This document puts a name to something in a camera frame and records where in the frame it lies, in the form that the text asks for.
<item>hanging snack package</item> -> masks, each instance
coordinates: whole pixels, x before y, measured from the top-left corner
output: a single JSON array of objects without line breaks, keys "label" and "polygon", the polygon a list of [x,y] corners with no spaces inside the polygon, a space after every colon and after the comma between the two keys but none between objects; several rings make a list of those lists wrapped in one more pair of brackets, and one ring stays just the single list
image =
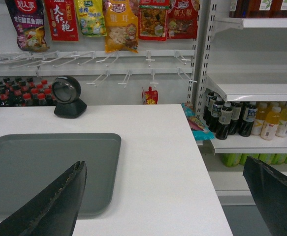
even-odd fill
[{"label": "hanging snack package", "polygon": [[5,0],[23,51],[45,52],[44,7],[42,0]]},{"label": "hanging snack package", "polygon": [[110,0],[106,6],[105,52],[127,49],[138,53],[138,17],[132,12],[129,0]]},{"label": "hanging snack package", "polygon": [[169,0],[140,0],[139,8],[139,38],[165,41]]},{"label": "hanging snack package", "polygon": [[51,39],[79,41],[73,0],[45,0]]},{"label": "hanging snack package", "polygon": [[168,39],[197,38],[199,0],[171,0]]},{"label": "hanging snack package", "polygon": [[85,36],[106,36],[102,0],[74,0],[78,22]]}]

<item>small red packet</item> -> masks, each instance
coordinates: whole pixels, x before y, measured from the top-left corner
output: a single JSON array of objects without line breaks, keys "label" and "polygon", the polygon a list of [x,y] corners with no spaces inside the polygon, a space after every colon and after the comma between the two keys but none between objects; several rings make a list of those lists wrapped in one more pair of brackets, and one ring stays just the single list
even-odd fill
[{"label": "small red packet", "polygon": [[79,41],[73,0],[45,0],[53,41]]},{"label": "small red packet", "polygon": [[149,91],[142,91],[142,104],[154,105],[158,103],[159,95],[157,90],[152,90],[149,87]]}]

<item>metal shelf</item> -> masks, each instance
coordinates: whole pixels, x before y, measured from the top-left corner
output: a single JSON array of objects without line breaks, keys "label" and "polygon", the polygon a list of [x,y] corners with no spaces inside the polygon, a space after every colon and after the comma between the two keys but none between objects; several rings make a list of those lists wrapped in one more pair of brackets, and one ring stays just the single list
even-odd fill
[{"label": "metal shelf", "polygon": [[228,101],[287,101],[287,73],[210,73],[206,87]]},{"label": "metal shelf", "polygon": [[287,136],[275,136],[267,141],[256,135],[242,137],[235,134],[226,140],[212,139],[211,144],[215,153],[287,153]]},{"label": "metal shelf", "polygon": [[214,19],[214,32],[227,29],[245,28],[287,28],[287,18],[229,18],[216,17]]}]

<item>countertop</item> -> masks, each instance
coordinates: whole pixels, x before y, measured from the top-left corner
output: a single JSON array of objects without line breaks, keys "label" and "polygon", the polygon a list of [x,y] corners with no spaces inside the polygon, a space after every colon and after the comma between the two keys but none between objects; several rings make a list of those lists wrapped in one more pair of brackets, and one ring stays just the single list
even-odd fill
[{"label": "countertop", "polygon": [[74,236],[231,236],[180,105],[88,106],[76,119],[54,107],[0,108],[0,136],[116,133],[113,197],[104,213],[77,220]]}]

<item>plastic tray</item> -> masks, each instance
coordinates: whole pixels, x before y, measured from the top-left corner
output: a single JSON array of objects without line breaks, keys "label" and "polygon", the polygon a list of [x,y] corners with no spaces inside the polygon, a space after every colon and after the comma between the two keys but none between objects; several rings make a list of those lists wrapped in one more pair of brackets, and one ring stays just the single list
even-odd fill
[{"label": "plastic tray", "polygon": [[0,137],[0,221],[32,199],[76,161],[87,182],[80,219],[109,205],[121,137],[112,133],[17,134]]}]

